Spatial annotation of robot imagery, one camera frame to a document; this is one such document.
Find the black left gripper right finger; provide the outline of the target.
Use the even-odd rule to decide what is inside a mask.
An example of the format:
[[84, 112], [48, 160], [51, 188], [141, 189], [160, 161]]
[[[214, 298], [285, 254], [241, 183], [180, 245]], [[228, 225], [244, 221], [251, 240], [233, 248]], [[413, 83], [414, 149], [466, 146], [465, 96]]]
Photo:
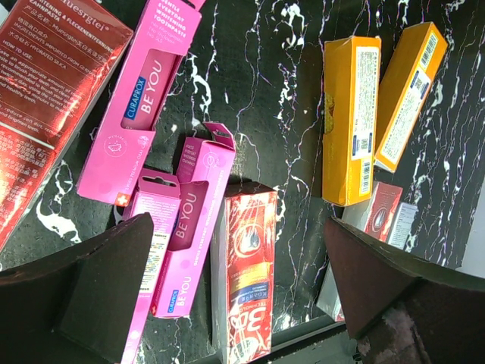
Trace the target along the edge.
[[484, 280], [331, 218], [324, 242], [364, 363], [482, 363]]

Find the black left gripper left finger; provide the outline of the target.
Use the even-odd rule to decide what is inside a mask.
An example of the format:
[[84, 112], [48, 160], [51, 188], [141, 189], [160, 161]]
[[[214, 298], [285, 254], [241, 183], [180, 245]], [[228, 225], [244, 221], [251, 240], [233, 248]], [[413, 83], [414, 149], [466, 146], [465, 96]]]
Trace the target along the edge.
[[154, 225], [144, 213], [1, 273], [3, 363], [119, 363]]

